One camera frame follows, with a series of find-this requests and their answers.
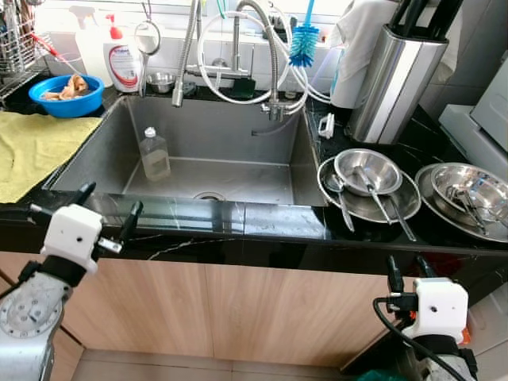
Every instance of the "stainless steel sink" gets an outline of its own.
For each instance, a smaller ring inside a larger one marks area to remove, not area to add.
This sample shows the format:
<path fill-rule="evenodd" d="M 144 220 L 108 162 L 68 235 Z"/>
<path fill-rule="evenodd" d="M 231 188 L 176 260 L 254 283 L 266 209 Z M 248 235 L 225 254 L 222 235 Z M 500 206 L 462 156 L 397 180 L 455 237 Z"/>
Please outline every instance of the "stainless steel sink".
<path fill-rule="evenodd" d="M 171 175 L 144 175 L 138 141 L 149 126 L 167 141 Z M 96 191 L 238 202 L 324 205 L 317 161 L 303 113 L 270 122 L 259 105 L 168 98 L 118 99 L 50 189 L 73 191 L 86 181 Z"/>

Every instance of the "dish soap bottle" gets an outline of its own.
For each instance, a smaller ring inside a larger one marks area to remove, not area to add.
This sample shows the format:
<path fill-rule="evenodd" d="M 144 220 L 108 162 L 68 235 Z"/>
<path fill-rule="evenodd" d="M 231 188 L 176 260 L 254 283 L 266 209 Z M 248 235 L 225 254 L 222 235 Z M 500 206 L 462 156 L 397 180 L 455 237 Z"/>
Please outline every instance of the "dish soap bottle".
<path fill-rule="evenodd" d="M 111 21 L 111 40 L 104 44 L 104 59 L 113 84 L 121 92 L 137 92 L 141 68 L 139 51 L 115 26 L 114 14 L 108 14 L 106 18 Z"/>
<path fill-rule="evenodd" d="M 163 137 L 158 137 L 156 129 L 153 127 L 148 127 L 144 131 L 140 152 L 144 174 L 148 180 L 157 181 L 169 176 L 171 169 L 169 168 L 166 140 Z"/>

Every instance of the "black cable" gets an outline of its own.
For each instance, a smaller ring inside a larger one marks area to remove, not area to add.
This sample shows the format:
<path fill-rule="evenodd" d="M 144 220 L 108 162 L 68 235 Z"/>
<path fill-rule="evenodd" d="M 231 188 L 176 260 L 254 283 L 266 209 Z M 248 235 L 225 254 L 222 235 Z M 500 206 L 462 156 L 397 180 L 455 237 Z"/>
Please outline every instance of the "black cable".
<path fill-rule="evenodd" d="M 0 209 L 0 214 L 27 214 L 29 213 L 29 208 L 27 206 L 3 206 Z"/>
<path fill-rule="evenodd" d="M 29 260 L 29 262 L 23 267 L 20 275 L 17 277 L 18 282 L 9 287 L 7 290 L 0 294 L 0 300 L 4 299 L 8 294 L 17 290 L 23 282 L 29 280 L 29 278 L 40 269 L 40 263 L 35 260 Z"/>
<path fill-rule="evenodd" d="M 416 351 L 420 352 L 422 355 L 425 355 L 429 357 L 433 362 L 441 366 L 443 369 L 445 369 L 450 375 L 452 375 L 455 379 L 459 381 L 466 381 L 462 375 L 459 374 L 454 368 L 452 368 L 449 364 L 447 364 L 445 361 L 440 359 L 435 353 L 429 351 L 426 347 L 419 344 L 418 342 L 414 341 L 413 339 L 410 339 L 408 336 L 406 336 L 404 333 L 399 331 L 397 328 L 394 327 L 393 324 L 388 321 L 388 319 L 384 316 L 383 312 L 381 312 L 381 309 L 379 308 L 379 304 L 387 303 L 388 299 L 386 298 L 376 298 L 372 302 L 372 306 L 374 307 L 375 314 L 378 315 L 379 320 L 395 335 L 399 336 L 406 344 L 413 347 Z"/>

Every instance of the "blue bowl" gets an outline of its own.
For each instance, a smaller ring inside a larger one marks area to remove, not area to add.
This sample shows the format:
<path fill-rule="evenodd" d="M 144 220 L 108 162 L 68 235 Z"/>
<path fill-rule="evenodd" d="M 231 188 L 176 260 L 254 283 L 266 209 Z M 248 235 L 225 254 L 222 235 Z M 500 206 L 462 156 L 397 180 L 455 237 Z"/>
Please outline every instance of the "blue bowl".
<path fill-rule="evenodd" d="M 91 75 L 82 75 L 90 93 L 81 98 L 69 99 L 68 101 L 47 101 L 43 99 L 43 95 L 47 91 L 59 93 L 69 82 L 70 75 L 61 75 L 46 79 L 32 86 L 29 91 L 29 97 L 41 104 L 46 112 L 53 117 L 82 117 L 87 115 L 102 104 L 102 92 L 104 91 L 104 83 L 100 78 Z"/>

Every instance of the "knife block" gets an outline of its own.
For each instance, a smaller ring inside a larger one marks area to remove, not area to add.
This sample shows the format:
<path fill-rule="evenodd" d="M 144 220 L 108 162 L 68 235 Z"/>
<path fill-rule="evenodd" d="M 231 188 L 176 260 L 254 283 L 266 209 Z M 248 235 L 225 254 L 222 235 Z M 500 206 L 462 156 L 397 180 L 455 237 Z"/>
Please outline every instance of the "knife block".
<path fill-rule="evenodd" d="M 447 47 L 447 40 L 401 37 L 383 26 L 346 133 L 362 143 L 395 144 Z"/>

